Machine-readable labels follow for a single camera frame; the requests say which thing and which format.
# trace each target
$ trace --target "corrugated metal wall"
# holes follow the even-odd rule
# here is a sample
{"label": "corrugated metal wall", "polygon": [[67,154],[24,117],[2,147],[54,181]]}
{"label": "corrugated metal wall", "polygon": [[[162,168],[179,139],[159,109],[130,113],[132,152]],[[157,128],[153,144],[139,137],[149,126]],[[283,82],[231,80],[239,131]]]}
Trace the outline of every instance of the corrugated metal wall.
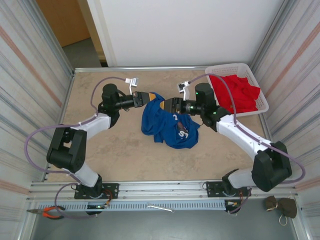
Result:
{"label": "corrugated metal wall", "polygon": [[[0,239],[13,239],[32,181],[41,181],[24,155],[29,133],[56,124],[72,79],[47,23],[33,1],[0,1]],[[52,132],[36,135],[30,155],[46,166]]]}
{"label": "corrugated metal wall", "polygon": [[282,141],[306,168],[296,185],[312,235],[320,238],[320,1],[297,0],[254,67],[269,103],[264,114],[274,141]]}

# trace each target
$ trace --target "blue t-shirt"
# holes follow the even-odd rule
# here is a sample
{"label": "blue t-shirt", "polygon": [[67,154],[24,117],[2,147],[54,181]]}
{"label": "blue t-shirt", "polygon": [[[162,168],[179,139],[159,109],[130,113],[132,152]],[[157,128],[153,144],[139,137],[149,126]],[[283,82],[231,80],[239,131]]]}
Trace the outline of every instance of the blue t-shirt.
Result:
{"label": "blue t-shirt", "polygon": [[165,143],[174,149],[192,148],[198,142],[200,125],[187,114],[170,113],[160,108],[165,99],[153,92],[156,98],[150,101],[142,114],[141,130],[153,135],[155,143]]}

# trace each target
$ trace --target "white plastic basket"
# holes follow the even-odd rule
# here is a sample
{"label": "white plastic basket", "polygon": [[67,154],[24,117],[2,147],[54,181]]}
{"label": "white plastic basket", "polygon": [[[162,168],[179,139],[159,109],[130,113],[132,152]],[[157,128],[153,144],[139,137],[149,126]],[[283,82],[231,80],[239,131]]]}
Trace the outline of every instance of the white plastic basket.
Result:
{"label": "white plastic basket", "polygon": [[[245,63],[231,63],[231,64],[210,66],[205,69],[205,73],[216,74],[222,77],[236,74],[239,78],[247,78],[250,85],[260,88],[254,74],[252,73],[249,66]],[[209,84],[211,85],[211,88],[213,88],[209,76],[207,76],[207,79]],[[241,117],[241,116],[255,115],[255,114],[261,114],[268,111],[269,105],[262,91],[260,91],[259,97],[255,102],[256,102],[256,108],[258,109],[257,111],[237,113],[236,116]]]}

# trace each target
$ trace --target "white wall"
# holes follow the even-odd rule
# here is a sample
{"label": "white wall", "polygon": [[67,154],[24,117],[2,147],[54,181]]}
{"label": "white wall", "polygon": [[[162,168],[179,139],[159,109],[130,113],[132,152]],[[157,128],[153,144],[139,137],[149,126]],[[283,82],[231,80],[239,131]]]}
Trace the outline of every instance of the white wall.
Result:
{"label": "white wall", "polygon": [[283,0],[88,0],[111,67],[250,63]]}

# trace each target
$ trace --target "red-handled pliers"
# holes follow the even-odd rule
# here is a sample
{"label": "red-handled pliers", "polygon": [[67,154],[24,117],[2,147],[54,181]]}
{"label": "red-handled pliers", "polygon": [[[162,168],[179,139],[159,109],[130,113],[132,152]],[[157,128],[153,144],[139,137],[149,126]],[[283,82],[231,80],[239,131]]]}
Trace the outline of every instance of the red-handled pliers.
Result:
{"label": "red-handled pliers", "polygon": [[[65,208],[63,206],[57,206],[60,210],[65,210]],[[30,209],[27,210],[27,212],[32,213],[32,214],[42,214],[42,216],[48,218],[48,219],[52,219],[52,220],[58,220],[58,219],[63,219],[64,216],[60,215],[60,216],[53,216],[50,215],[48,212],[50,210],[56,209],[55,206],[50,206],[50,207],[46,207],[44,209]]]}

